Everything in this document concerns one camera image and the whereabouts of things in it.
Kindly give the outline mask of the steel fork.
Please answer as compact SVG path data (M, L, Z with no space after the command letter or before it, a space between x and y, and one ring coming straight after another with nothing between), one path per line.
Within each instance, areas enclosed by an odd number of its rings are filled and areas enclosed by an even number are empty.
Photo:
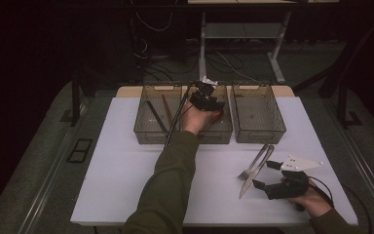
M238 179L240 180L246 180L250 175L250 170L254 167L256 162L259 160L259 158L263 155L263 153L267 150L268 144L264 144L262 148L259 150L253 161L250 163L247 169L243 170L239 176Z

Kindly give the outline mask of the steel knife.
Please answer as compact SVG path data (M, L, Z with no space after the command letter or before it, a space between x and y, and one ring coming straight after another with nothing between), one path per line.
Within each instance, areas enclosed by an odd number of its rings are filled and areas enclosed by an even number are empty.
M243 181L243 186L240 192L240 198L245 194L246 190L249 188L249 186L252 184L252 181L256 178L256 176L259 174L260 170L264 166L264 164L267 162L267 160L271 157L272 153L274 152L275 147L273 145L268 145L267 150L263 153L261 156L262 159L259 163L259 165L253 170L250 170L249 177Z

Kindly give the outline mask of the person's right hand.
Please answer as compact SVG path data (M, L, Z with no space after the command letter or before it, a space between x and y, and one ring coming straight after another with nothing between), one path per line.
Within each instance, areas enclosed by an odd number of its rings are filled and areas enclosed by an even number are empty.
M289 198L290 203L296 203L305 208L310 217L320 217L329 212L332 207L326 200L315 191L317 185L310 180L310 187L304 195L295 198Z

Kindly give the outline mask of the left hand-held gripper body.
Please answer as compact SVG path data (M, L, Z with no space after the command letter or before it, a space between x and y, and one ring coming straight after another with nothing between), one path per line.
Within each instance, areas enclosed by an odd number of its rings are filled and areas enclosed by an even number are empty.
M198 106L195 106L198 109L214 109L214 105L217 102L217 98L212 94L215 90L216 82L213 82L206 77L202 81L195 83L196 91L193 94L197 94L201 97L201 102Z

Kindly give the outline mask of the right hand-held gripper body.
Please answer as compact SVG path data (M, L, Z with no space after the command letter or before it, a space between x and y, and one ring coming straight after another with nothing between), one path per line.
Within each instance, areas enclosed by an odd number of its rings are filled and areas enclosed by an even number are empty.
M288 156L282 162L281 171L284 180L280 183L266 185L265 193L270 200L295 198L304 195L309 188L305 171L322 167L323 163L295 156Z

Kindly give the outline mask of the smoky clear plastic bin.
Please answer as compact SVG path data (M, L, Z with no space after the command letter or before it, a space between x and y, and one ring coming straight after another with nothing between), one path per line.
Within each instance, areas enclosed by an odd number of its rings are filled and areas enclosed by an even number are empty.
M270 85L233 85L231 111L237 143L278 144L286 132Z
M164 144L181 101L180 86L146 85L134 124L139 144Z
M196 87L193 87L189 91L189 99L195 91ZM217 101L225 102L225 106L222 109L224 111L224 115L219 121L213 123L208 129L201 130L198 134L198 137L201 144L228 144L231 139L233 124L230 114L230 105L226 86L215 86L215 90L212 95L217 98Z

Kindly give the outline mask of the white metal desk frame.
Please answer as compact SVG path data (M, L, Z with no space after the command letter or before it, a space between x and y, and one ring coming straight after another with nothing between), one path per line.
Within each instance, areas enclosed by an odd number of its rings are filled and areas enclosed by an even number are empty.
M187 0L189 7L227 7L232 10L234 7L244 7L249 10L251 7L320 7L330 4L337 4L340 0ZM205 80L206 74L206 40L207 39L274 39L275 47L267 53L267 58L276 81L284 84L285 79L278 63L281 44L283 42L292 10L285 10L280 21L274 22L210 22L206 18L206 10L201 12L201 36L199 74L200 79Z

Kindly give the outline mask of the black metal stand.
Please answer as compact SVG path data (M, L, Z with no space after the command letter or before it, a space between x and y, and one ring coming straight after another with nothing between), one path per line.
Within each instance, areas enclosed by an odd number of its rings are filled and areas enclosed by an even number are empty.
M72 95L72 120L71 126L75 127L81 117L81 97L86 95L87 84L78 70L71 74L71 95Z
M344 129L349 126L361 126L362 123L354 111L347 110L348 83L341 81L338 89L337 119Z

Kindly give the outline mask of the black slanted metal bar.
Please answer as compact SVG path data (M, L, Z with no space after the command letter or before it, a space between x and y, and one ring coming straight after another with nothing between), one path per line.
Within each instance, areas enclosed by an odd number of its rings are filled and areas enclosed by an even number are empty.
M331 98L339 84L345 79L346 73L351 67L355 57L363 48L373 31L374 20L363 33L359 34L355 39L348 41L340 57L338 57L329 67L325 68L323 71L307 79L306 81L294 86L292 88L293 93L298 94L319 80L323 80L323 83L318 90L318 94L322 98Z

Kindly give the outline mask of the person's left hand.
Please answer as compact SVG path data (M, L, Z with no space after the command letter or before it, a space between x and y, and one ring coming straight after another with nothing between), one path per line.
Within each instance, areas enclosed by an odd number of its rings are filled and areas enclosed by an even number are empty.
M197 135L203 130L215 111L202 111L187 103L183 108L181 129Z

